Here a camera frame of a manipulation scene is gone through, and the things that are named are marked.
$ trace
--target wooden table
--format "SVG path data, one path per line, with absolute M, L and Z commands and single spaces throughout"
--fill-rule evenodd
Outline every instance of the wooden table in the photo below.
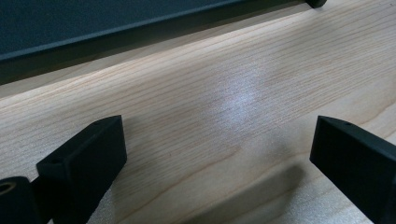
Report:
M 370 223 L 308 160 L 318 115 L 396 143 L 396 2 L 288 7 L 0 87 L 1 178 L 123 116 L 91 223 Z

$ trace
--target light wood surface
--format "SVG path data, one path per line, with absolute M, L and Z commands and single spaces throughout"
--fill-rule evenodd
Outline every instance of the light wood surface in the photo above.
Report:
M 90 223 L 370 223 L 308 160 L 317 115 L 396 143 L 396 2 L 288 7 L 0 87 L 1 178 L 123 116 Z

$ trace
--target wood grain surface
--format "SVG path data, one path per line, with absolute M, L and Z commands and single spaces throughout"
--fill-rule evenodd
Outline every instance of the wood grain surface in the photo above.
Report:
M 370 223 L 309 152 L 318 115 L 395 144 L 395 102 L 394 0 L 288 7 L 0 87 L 0 178 L 121 114 L 90 223 Z

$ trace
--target black object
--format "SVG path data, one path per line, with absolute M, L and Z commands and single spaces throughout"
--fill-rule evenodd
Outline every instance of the black object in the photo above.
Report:
M 40 161 L 32 184 L 0 181 L 0 223 L 86 223 L 126 160 L 121 116 L 98 120 Z
M 1 0 L 0 85 L 299 2 Z
M 310 160 L 374 223 L 396 223 L 396 146 L 318 117 Z

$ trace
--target screw hole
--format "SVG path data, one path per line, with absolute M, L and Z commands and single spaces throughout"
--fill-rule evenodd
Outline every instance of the screw hole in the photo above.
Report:
M 0 185 L 0 195 L 10 192 L 14 189 L 16 184 L 14 182 L 7 182 Z

